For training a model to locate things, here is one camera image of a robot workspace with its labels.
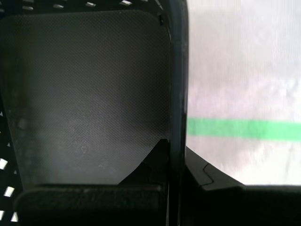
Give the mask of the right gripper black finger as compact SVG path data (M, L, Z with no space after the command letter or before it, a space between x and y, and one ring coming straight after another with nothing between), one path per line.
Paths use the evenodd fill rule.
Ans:
M23 226L163 226L168 193L166 139L117 185L42 185L15 202Z
M299 226L300 186L248 186L186 149L182 226Z

